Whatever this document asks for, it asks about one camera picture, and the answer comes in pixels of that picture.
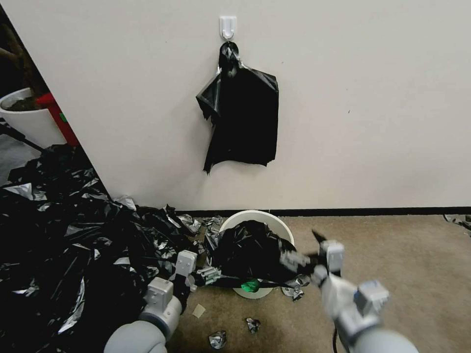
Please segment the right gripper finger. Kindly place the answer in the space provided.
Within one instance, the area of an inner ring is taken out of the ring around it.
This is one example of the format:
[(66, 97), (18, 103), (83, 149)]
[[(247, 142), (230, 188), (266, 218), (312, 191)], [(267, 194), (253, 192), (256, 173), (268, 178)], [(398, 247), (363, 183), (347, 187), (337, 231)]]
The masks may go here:
[(319, 244), (319, 254), (325, 254), (327, 252), (328, 240), (322, 234), (312, 229), (312, 234)]
[(280, 264), (292, 273), (309, 273), (312, 269), (311, 259), (296, 251), (283, 251), (280, 253)]

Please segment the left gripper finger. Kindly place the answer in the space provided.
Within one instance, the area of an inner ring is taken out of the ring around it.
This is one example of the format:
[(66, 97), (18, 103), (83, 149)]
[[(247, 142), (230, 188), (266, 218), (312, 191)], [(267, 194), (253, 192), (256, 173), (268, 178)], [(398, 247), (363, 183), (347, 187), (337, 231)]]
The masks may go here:
[(206, 267), (196, 271), (196, 285), (207, 286), (217, 282), (221, 278), (221, 271), (218, 268)]

